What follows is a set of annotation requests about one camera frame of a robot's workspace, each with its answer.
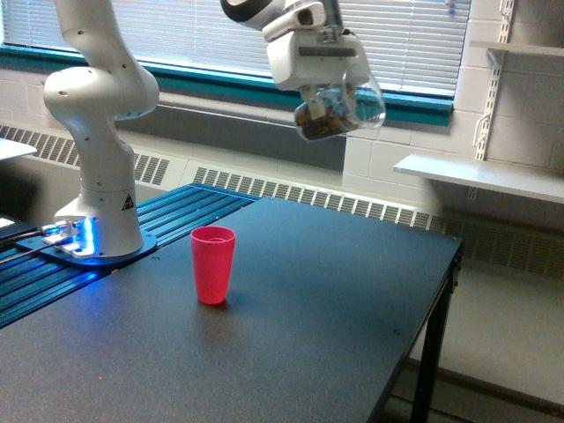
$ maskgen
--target cable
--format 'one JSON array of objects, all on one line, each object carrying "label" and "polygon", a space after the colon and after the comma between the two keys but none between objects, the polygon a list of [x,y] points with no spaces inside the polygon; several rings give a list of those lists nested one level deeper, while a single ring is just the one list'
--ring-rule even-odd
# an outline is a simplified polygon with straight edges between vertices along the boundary
[{"label": "cable", "polygon": [[38,249],[30,249],[29,251],[26,251],[25,253],[22,254],[18,254],[16,256],[10,256],[8,258],[5,258],[4,260],[0,261],[0,266],[3,266],[4,264],[7,264],[9,262],[13,262],[14,260],[18,260],[20,258],[23,257],[27,257],[27,256],[31,256],[39,251],[42,251],[44,249],[48,249],[49,247],[56,247],[58,245],[64,245],[64,244],[68,244],[69,242],[72,242],[72,237],[68,237],[68,238],[63,238],[60,241],[54,242],[52,244],[45,244],[42,247],[39,247]]},{"label": "cable", "polygon": [[17,241],[25,240],[27,238],[31,238],[32,236],[39,236],[42,234],[43,232],[40,229],[37,229],[35,231],[26,232],[24,234],[13,235],[0,241],[0,249],[3,249],[4,247],[11,245]]}]

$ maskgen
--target blue led light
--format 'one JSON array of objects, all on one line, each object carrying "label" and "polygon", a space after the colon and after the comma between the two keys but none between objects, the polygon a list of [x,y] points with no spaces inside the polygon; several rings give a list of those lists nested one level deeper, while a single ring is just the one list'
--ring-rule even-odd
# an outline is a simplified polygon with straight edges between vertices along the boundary
[{"label": "blue led light", "polygon": [[54,235],[54,234],[58,234],[59,232],[61,232],[60,227],[51,227],[50,229],[45,231],[45,236],[51,236],[51,235]]},{"label": "blue led light", "polygon": [[84,230],[84,242],[85,247],[82,249],[84,255],[89,255],[94,253],[94,223],[91,218],[85,218],[83,223]]}]

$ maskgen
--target red plastic cup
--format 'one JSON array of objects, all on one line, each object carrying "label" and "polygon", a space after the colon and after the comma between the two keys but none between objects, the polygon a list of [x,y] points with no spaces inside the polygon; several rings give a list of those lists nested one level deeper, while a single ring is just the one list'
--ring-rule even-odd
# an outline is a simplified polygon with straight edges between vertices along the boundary
[{"label": "red plastic cup", "polygon": [[190,237],[197,299],[211,306],[220,304],[229,287],[235,232],[222,226],[201,226]]}]

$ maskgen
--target window blinds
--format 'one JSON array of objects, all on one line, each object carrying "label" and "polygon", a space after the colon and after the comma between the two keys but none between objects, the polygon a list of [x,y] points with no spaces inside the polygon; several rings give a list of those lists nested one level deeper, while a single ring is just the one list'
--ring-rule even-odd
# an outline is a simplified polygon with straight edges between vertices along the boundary
[{"label": "window blinds", "polygon": [[[453,96],[470,0],[341,0],[385,90]],[[4,42],[71,49],[53,0],[2,0]],[[229,20],[219,0],[114,0],[137,59],[269,76],[260,32]]]}]

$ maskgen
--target window frame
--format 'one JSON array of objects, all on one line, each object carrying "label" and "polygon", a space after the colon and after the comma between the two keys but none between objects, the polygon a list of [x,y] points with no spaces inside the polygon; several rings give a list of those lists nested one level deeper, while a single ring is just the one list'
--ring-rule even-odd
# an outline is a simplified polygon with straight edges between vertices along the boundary
[{"label": "window frame", "polygon": [[[297,92],[280,91],[271,78],[217,70],[139,61],[157,79],[163,91],[219,98],[293,109],[301,104]],[[16,71],[39,73],[61,71],[70,66],[86,66],[79,53],[48,48],[0,44],[0,63]],[[386,120],[449,126],[454,100],[431,95],[383,92]]]}]

